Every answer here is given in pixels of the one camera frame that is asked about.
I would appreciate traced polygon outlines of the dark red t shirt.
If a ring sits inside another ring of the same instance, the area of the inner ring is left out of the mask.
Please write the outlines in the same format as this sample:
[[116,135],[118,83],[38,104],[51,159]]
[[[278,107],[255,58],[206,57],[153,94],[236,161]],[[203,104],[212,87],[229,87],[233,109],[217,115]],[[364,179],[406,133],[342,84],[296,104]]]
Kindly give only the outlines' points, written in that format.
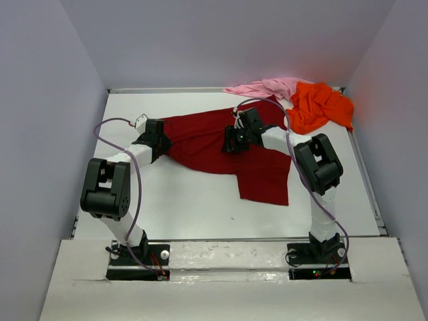
[[234,175],[242,199],[289,205],[291,158],[260,146],[240,153],[223,153],[225,127],[234,123],[232,108],[165,118],[173,146],[167,155],[195,171]]

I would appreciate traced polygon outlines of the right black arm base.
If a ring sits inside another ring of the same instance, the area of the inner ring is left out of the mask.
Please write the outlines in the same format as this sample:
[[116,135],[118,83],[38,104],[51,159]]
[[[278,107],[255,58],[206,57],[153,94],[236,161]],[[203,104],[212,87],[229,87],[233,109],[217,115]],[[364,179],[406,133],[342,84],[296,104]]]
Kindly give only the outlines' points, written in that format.
[[309,234],[309,242],[289,243],[284,257],[290,280],[351,280],[346,246],[338,233],[320,242]]

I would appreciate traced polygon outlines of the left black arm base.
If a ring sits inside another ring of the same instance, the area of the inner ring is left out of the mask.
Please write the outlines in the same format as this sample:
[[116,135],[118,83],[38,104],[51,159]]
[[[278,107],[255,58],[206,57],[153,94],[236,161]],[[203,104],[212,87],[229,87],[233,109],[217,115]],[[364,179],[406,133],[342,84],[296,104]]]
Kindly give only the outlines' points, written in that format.
[[108,252],[106,278],[110,281],[167,282],[170,280],[171,245],[142,240],[132,252],[116,240],[105,247]]

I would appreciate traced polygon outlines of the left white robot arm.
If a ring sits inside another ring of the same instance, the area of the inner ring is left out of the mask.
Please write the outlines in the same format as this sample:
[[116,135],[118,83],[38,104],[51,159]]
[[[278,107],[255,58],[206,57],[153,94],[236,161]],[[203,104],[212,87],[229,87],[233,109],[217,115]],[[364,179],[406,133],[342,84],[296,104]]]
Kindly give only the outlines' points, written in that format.
[[[101,124],[123,121],[133,127],[138,138],[122,148],[101,138]],[[149,253],[146,232],[137,225],[142,201],[140,168],[151,165],[166,154],[173,143],[165,133],[165,121],[148,118],[145,114],[134,122],[125,118],[107,119],[94,129],[96,138],[118,150],[109,158],[92,158],[88,161],[80,208],[109,228],[117,241],[110,253],[126,256],[130,262],[142,265]]]

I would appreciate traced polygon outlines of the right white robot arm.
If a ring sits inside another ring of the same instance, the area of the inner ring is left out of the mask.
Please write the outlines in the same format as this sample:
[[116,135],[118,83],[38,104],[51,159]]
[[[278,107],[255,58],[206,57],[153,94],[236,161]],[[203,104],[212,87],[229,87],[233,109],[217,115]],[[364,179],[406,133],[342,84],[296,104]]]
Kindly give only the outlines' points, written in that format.
[[330,264],[346,250],[340,238],[347,232],[338,222],[336,190],[343,167],[325,134],[306,136],[273,124],[264,124],[258,111],[233,109],[235,124],[225,127],[223,152],[243,152],[260,146],[290,156],[303,186],[310,194],[311,227],[306,243],[290,243],[286,259],[294,268],[308,264]]

